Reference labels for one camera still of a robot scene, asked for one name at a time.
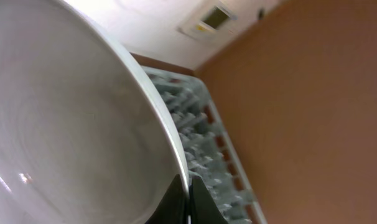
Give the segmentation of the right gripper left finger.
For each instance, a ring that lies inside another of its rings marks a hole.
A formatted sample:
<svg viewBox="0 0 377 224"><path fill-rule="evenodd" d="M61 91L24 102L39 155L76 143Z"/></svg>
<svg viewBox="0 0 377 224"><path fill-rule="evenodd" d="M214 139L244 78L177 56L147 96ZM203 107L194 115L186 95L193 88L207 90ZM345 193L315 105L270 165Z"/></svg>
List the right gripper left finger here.
<svg viewBox="0 0 377 224"><path fill-rule="evenodd" d="M146 224L186 223L186 194L180 175L177 174Z"/></svg>

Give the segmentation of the grey plate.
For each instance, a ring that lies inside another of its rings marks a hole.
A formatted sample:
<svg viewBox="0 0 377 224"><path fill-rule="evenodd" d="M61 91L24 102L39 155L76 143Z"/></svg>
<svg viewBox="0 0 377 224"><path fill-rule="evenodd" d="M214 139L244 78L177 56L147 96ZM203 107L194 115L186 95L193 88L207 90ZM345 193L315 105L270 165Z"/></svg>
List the grey plate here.
<svg viewBox="0 0 377 224"><path fill-rule="evenodd" d="M131 54L64 1L0 1L0 223L146 223L182 143Z"/></svg>

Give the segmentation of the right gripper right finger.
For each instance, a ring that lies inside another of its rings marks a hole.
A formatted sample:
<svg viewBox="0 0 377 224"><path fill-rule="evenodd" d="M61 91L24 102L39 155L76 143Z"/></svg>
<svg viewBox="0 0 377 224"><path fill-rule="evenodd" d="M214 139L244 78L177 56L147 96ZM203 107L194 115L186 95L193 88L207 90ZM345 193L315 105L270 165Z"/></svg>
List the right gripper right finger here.
<svg viewBox="0 0 377 224"><path fill-rule="evenodd" d="M201 177L192 177L189 194L191 224L228 224Z"/></svg>

